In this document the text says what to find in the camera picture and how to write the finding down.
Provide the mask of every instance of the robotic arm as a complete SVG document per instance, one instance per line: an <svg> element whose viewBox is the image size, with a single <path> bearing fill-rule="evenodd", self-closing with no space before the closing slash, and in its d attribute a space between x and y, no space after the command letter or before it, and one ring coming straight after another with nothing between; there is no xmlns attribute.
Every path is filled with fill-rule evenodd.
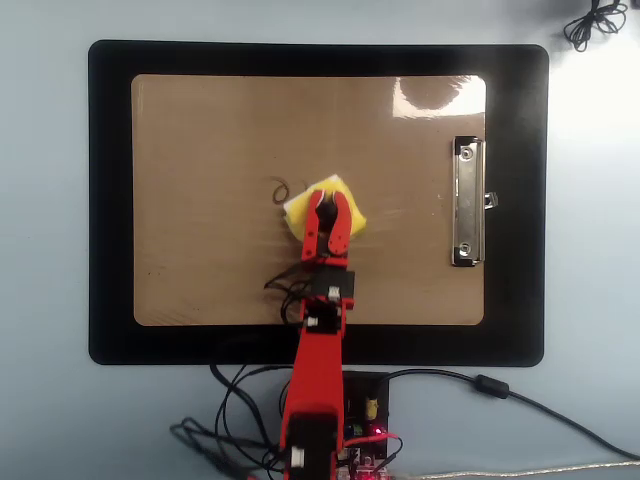
<svg viewBox="0 0 640 480"><path fill-rule="evenodd" d="M348 271L351 211L345 195L313 192L302 262L311 271L303 299L298 353L287 394L280 447L289 458L285 480L335 480L344 446L342 338L353 309L355 273Z"/></svg>

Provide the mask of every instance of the cable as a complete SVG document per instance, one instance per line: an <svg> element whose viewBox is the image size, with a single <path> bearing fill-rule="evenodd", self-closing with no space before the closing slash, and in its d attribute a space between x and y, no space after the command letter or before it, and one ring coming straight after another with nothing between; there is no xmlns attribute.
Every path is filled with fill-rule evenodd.
<svg viewBox="0 0 640 480"><path fill-rule="evenodd" d="M477 391L481 393L486 393L487 395L491 395L493 397L502 398L502 399L505 399L508 397L515 398L516 400L519 400L525 403L526 405L534 407L540 410L541 412L555 418L556 420L559 420L565 425L568 425L571 428L579 431L580 433L584 434L585 436L595 441L596 443L600 444L602 447L606 448L609 451L622 455L623 457L629 458L630 460L640 460L640 455L637 455L635 453L631 453L619 447L616 447L615 445L604 440L602 437L595 434L594 432L589 430L587 427L579 424L578 422L571 420L568 417L565 417L564 415L550 409L549 407L539 402L536 402L535 400L525 397L524 395L521 395L519 393L512 392L509 388L509 384L502 382L500 380L496 380L495 378L487 377L485 375L477 375L474 378L474 377L469 377L467 375L463 375L458 372L452 372L449 370L440 370L440 369L434 369L434 368L412 368L407 370L399 370L397 372L393 372L388 375L385 375L379 380L378 386L376 389L376 394L380 390L380 387L384 382L389 381L392 378L397 378L404 375L440 375L440 376L445 376L449 378L455 378L457 380L462 380L464 382L470 383L471 385L473 385L473 388L475 388Z"/></svg>
<svg viewBox="0 0 640 480"><path fill-rule="evenodd" d="M375 392L372 392L373 393L372 398L378 398L380 389L382 388L382 385L385 382L388 382L389 380L392 380L397 377L403 377L405 375L437 375L441 377L456 378L458 380L464 380L465 382L469 382L469 383L474 382L472 377L463 375L462 373L452 372L449 370L442 370L439 368L407 368L405 370L398 370L397 372L389 373L384 377L382 377L377 383Z"/></svg>
<svg viewBox="0 0 640 480"><path fill-rule="evenodd" d="M287 383L284 384L282 390L280 391L280 397L278 398L278 412L280 412L280 418L284 417L284 407L287 401L287 392L289 391L289 384L291 380L288 380Z"/></svg>
<svg viewBox="0 0 640 480"><path fill-rule="evenodd" d="M357 437L346 440L344 442L344 448L350 448L354 445L362 445L364 443L382 442L383 440L386 440L388 438L395 438L396 440L400 439L400 437L398 437L395 433L381 433L379 435L372 435L370 437Z"/></svg>
<svg viewBox="0 0 640 480"><path fill-rule="evenodd" d="M547 415L560 420L562 423L569 425L570 427L574 428L575 430L578 430L579 432L583 433L584 435L586 435L587 437L591 438L592 440L596 441L597 443L599 443L600 445L602 445L603 447L605 447L608 450L611 450L612 452L617 453L618 455L622 455L623 457L629 458L631 460L640 460L640 455L636 455L635 453L631 453L631 452L627 452L626 450L623 450L619 447L616 447L615 445L607 442L604 438L600 437L599 435L596 435L594 432L592 432L591 430L589 430L587 427L580 425L578 422L575 422L573 420L571 420L570 418L565 417L564 415L551 410L549 407L542 405L541 403L536 402L535 400L532 400L528 397L525 397L524 395L521 395L519 393L516 392L510 392L509 396L512 398L515 398L517 400L520 400L521 402L526 403L527 405L530 405L534 408L537 408L538 410L540 410L541 412L546 413Z"/></svg>
<svg viewBox="0 0 640 480"><path fill-rule="evenodd" d="M525 470L522 472L451 472L434 473L430 475L393 475L394 480L446 480L456 478L520 478L537 475L552 475L559 473L580 472L586 470L613 469L622 467L640 467L640 462L613 462L613 463L589 463L586 465L573 465L569 467L550 467L537 470Z"/></svg>
<svg viewBox="0 0 640 480"><path fill-rule="evenodd" d="M220 417L222 417L222 423L223 426L225 428L225 432L227 433L227 436L230 437L231 439L233 439L233 435L229 432L229 427L227 424L227 419L226 419L226 407L227 407L227 401L229 399L229 396L231 393L235 393L241 400L243 400L243 402L247 405L247 407L249 408L249 410L251 411L252 416L254 417L254 420L256 421L256 425L258 426L258 430L260 431L260 435L264 441L264 443L266 445L268 445L268 451L270 452L275 452L277 451L277 444L274 444L271 442L271 440L269 439L269 436L267 434L266 428L264 426L264 421L262 420L262 415L260 414L260 410L258 408L258 406L256 405L256 403L254 402L254 400L241 388L239 388L237 385L242 382L243 380L245 380L248 377L254 376L254 375L258 375L260 373L264 373L264 372L269 372L269 371L274 371L274 370L283 370L283 369L290 369L292 368L290 365L268 365L268 366L264 366L264 367L260 367L260 368L256 368L255 370L252 370L242 376L240 376L240 374L242 373L242 371L244 370L244 367L240 369L240 371L236 374L236 376L234 377L234 380L232 382L229 382L229 380L227 380L227 378L222 375L222 373L220 372L220 370L218 369L218 367L216 365L210 365L210 370L211 373L213 374L213 376L223 385L225 385L227 387L227 393L220 405L220 408L218 409L218 413L216 415L216 423L215 423L215 430L214 433L217 435L218 434L218 424L219 424L219 419ZM245 458L247 458L249 461L251 461L252 463L254 463L255 465L268 470L270 469L270 467L268 465L265 465L263 461L260 461L256 458L254 458L253 456L251 456L250 454L248 454L240 445L238 445L237 443L233 443L233 446L236 448L236 450L238 450ZM271 468L273 471L278 471L281 472L282 469L275 469L275 468Z"/></svg>
<svg viewBox="0 0 640 480"><path fill-rule="evenodd" d="M600 0L591 0L591 10L586 15L576 18L565 25L564 38L573 45L577 52L584 52L591 40L591 31L595 26L600 32L605 34L618 33L625 23L627 23L627 6L620 3L620 0L613 0L612 3L600 6ZM608 17L616 15L622 16L620 26L616 25Z"/></svg>

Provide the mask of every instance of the light blue table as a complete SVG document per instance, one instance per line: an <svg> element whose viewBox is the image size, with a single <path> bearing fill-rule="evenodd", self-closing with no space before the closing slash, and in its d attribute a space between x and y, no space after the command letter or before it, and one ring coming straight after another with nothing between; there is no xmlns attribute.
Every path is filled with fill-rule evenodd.
<svg viewBox="0 0 640 480"><path fill-rule="evenodd" d="M87 354L87 49L100 38L543 45L551 57L546 355L532 369L483 370L640 451L640 11L620 35L577 54L558 32L589 3L4 0L0 478L216 477L167 433L185 414L212 418L223 391L207 368L101 367ZM272 379L249 389L277 429ZM400 471L617 460L522 405L447 380L396 380L391 402L391 428L406 445ZM247 418L238 403L231 408L233 423ZM605 476L640 478L640 470L553 478Z"/></svg>

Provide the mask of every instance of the black cable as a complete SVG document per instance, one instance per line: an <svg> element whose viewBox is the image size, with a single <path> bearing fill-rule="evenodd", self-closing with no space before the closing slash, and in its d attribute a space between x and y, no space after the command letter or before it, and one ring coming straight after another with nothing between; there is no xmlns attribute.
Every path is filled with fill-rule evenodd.
<svg viewBox="0 0 640 480"><path fill-rule="evenodd" d="M609 5L600 6L600 0L591 0L591 10L586 15L576 18L565 25L564 38L573 45L577 52L584 52L591 40L591 31L595 26L601 33L618 33L627 23L627 6L620 0L613 0ZM620 26L609 17L622 16Z"/></svg>
<svg viewBox="0 0 640 480"><path fill-rule="evenodd" d="M626 457L630 460L636 460L636 461L640 460L640 455L637 455L635 453L631 453L619 447L616 447L615 445L607 442L605 439L603 439L596 433L592 432L587 427L579 424L578 422L571 420L568 417L565 417L564 415L550 409L549 407L539 402L536 402L535 400L525 397L524 395L521 395L519 393L512 392L507 383L502 382L500 380L496 380L491 377L487 377L485 375L477 375L474 378L474 377L469 377L467 375L463 375L458 372L452 372L449 370L440 370L435 368L412 368L407 370L399 370L397 372L393 372L388 375L385 375L379 380L375 397L377 397L377 392L380 390L380 387L384 382L387 382L392 378L397 378L404 375L439 375L439 376L444 376L449 378L455 378L457 380L462 380L464 382L470 383L471 385L473 385L473 388L475 388L477 391L481 393L486 393L487 395L491 395L493 397L502 398L502 399L509 398L509 397L515 398L516 400L520 400L526 405L534 407L540 410L541 412L555 418L556 420L559 420L565 425L568 425L569 427L577 430L578 432L584 434L585 436L587 436L588 438L600 444L602 447L606 448L611 452L617 453L618 455Z"/></svg>
<svg viewBox="0 0 640 480"><path fill-rule="evenodd" d="M280 397L278 397L278 412L280 412L280 418L284 417L284 407L287 401L287 392L289 390L290 383L291 380L288 380L287 383L284 384L280 391Z"/></svg>
<svg viewBox="0 0 640 480"><path fill-rule="evenodd" d="M245 458L247 458L248 460L250 460L252 463L254 463L255 465L259 466L260 468L263 468L267 471L272 470L275 472L282 472L282 469L277 469L277 468L273 468L273 465L275 465L275 463L277 463L277 461L271 465L269 464L265 464L264 461L258 460L256 458L254 458L253 456L251 456L249 453L247 453L244 448L242 448L238 443L234 443L233 439L234 436L230 433L229 431L229 427L227 424L227 419L226 419L226 406L227 406L227 401L229 399L229 396L231 393L235 393L241 400L244 401L244 403L247 405L247 407L249 408L249 410L251 411L251 414L254 417L254 420L256 421L256 424L258 426L258 430L260 431L260 434L262 436L262 439L264 441L264 444L267 445L267 452L268 453L272 453L272 454L277 454L278 452L278 446L277 444L274 444L271 442L271 440L269 439L269 436L266 432L266 428L264 426L264 422L262 420L262 415L260 414L260 410L258 409L258 406L255 404L255 402L253 401L253 399L241 388L239 388L237 385L242 382L243 380L245 380L246 378L249 378L253 375L258 375L260 373L264 373L264 372L269 372L269 371L274 371L274 370L284 370L284 369L290 369L292 368L290 365L268 365L268 366L264 366L264 367L260 367L260 368L256 368L248 373L245 373L244 375L240 376L240 374L242 373L242 371L244 370L244 368L241 368L240 371L238 372L238 374L236 374L236 376L234 377L234 380L232 382L229 382L229 380L227 380L227 378L222 375L222 373L220 372L220 370L218 370L216 365L210 365L210 369L211 369L211 373L213 374L213 376L220 381L220 383L222 383L223 385L225 385L227 387L227 393L220 405L220 408L218 409L218 414L216 415L216 429L214 430L215 434L218 434L218 423L219 423L219 419L220 417L222 417L222 422L223 422L223 426L225 428L225 432L227 433L227 437L229 437L232 441L231 443L233 444L233 446L236 448L236 450L238 450Z"/></svg>
<svg viewBox="0 0 640 480"><path fill-rule="evenodd" d="M640 460L640 455L636 455L635 453L627 452L626 450L623 450L623 449L621 449L619 447L616 447L615 445L607 442L601 436L599 436L596 433L594 433L591 430L589 430L587 427L585 427L583 425L580 425L578 422L575 422L574 420L571 420L570 418L565 417L564 415L562 415L561 413L556 412L555 410L551 410L546 405L543 405L543 404L541 404L539 402L536 402L535 400L532 400L532 399L530 399L528 397L525 397L524 395L521 395L521 394L516 393L516 392L509 392L509 396L512 397L512 398L515 398L517 400L520 400L521 402L524 402L525 404L527 404L527 405L529 405L531 407L537 408L541 412L546 413L547 415L555 418L556 420L560 420L565 425L569 425L573 429L575 429L575 430L579 431L580 433L586 435L587 437L589 437L592 440L594 440L595 442L599 443L600 445L602 445L606 449L611 450L612 452L615 452L618 455L626 457L626 458L628 458L630 460L636 460L636 461Z"/></svg>
<svg viewBox="0 0 640 480"><path fill-rule="evenodd" d="M402 439L400 437L398 437L397 440L400 441L400 446L398 447L398 449L395 452L393 452L391 455L387 456L387 458L385 458L382 462L380 462L380 464L376 468L373 469L373 472L371 472L371 473L374 476L375 476L376 473L378 473L384 467L386 467L391 462L393 462L395 460L395 458L398 456L398 454L400 453L400 450L402 450L402 447L404 447L404 442L402 441Z"/></svg>
<svg viewBox="0 0 640 480"><path fill-rule="evenodd" d="M398 370L397 372L392 372L384 377L382 377L378 383L375 392L372 392L371 398L378 398L378 394L380 393L380 388L385 382L397 377L403 377L405 375L438 375L441 377L451 377L456 378L458 380L464 380L465 382L473 383L474 380L472 377L467 375L463 375L462 373L452 372L449 370L441 370L439 368L407 368L406 370Z"/></svg>

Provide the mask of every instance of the yellow sponge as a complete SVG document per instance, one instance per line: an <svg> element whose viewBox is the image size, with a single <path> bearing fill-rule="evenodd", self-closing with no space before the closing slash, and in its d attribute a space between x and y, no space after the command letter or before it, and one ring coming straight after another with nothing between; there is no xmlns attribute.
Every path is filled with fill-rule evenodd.
<svg viewBox="0 0 640 480"><path fill-rule="evenodd" d="M314 183L300 195L292 198L283 205L285 211L284 218L291 229L291 233L293 233L298 240L302 242L304 239L307 213L309 211L309 198L315 190L325 190L328 194L333 192L344 193L351 208L351 237L361 232L367 225L367 219L364 218L360 210L358 210L347 184L344 183L338 175L331 175L329 178Z"/></svg>

